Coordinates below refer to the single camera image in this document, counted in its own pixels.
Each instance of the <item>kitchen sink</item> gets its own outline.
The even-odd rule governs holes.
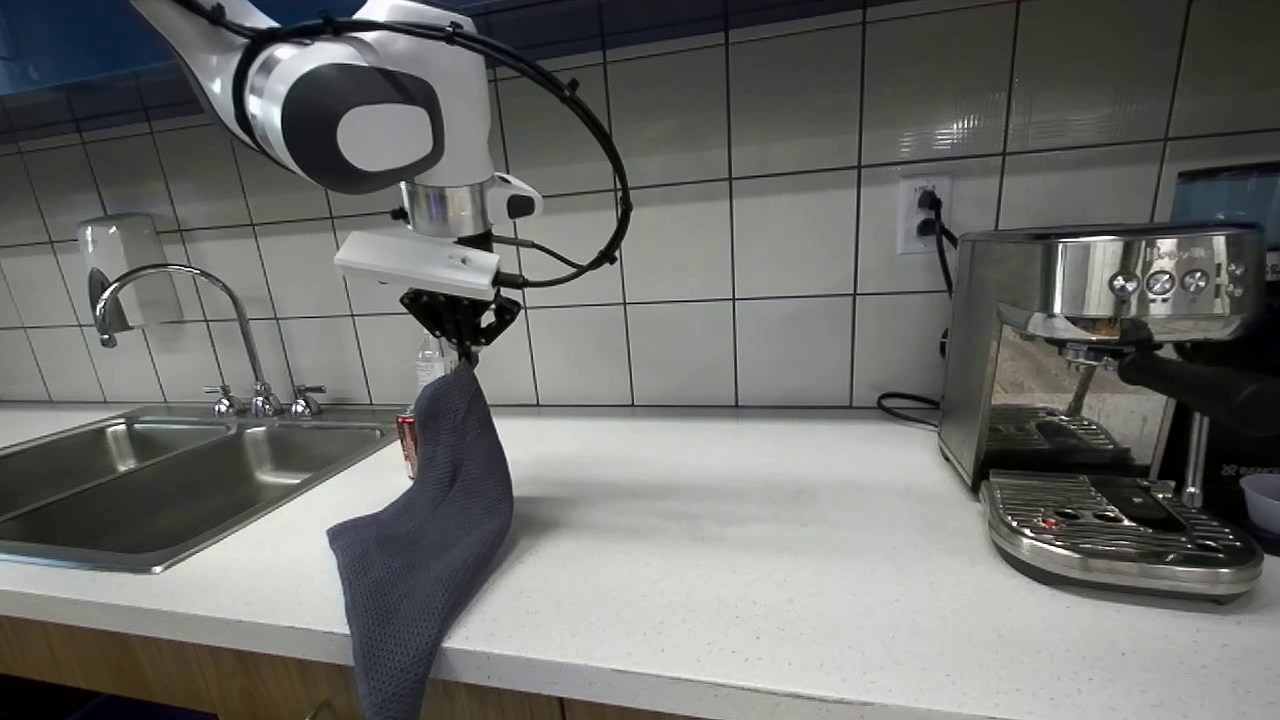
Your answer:
[[[0,450],[0,550],[164,572],[390,441],[378,419],[124,410]]]

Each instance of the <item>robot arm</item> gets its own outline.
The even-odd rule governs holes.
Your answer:
[[[468,15],[422,0],[370,0],[351,19],[280,26],[254,0],[131,0],[176,49],[212,115],[280,169],[334,191],[400,185],[400,232],[351,232],[338,262],[400,284],[405,306],[447,341],[491,341],[485,312],[514,318],[495,289],[552,289],[615,260],[631,201],[605,123],[541,62],[476,35]],[[495,173],[487,62],[552,90],[615,173],[608,245],[557,280],[501,273],[491,224],[541,212],[541,191]]]

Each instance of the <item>gray cloth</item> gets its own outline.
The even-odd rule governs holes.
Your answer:
[[[411,489],[327,529],[370,720],[415,720],[437,647],[514,529],[514,471],[468,363],[415,397]]]

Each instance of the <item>white countertop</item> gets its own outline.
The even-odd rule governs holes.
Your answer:
[[[0,443],[93,419],[9,408]],[[437,676],[731,720],[1273,720],[1280,572],[1237,603],[1014,572],[929,428],[516,410],[516,548]],[[390,446],[164,576],[0,563],[0,613],[347,664],[326,529],[405,490]]]

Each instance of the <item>power outlet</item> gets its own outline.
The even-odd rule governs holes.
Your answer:
[[[899,255],[936,251],[934,236],[915,236],[921,219],[929,215],[929,212],[921,212],[926,191],[936,191],[944,201],[944,219],[950,219],[950,208],[954,208],[954,179],[950,175],[915,175],[915,179],[898,185],[898,251]]]

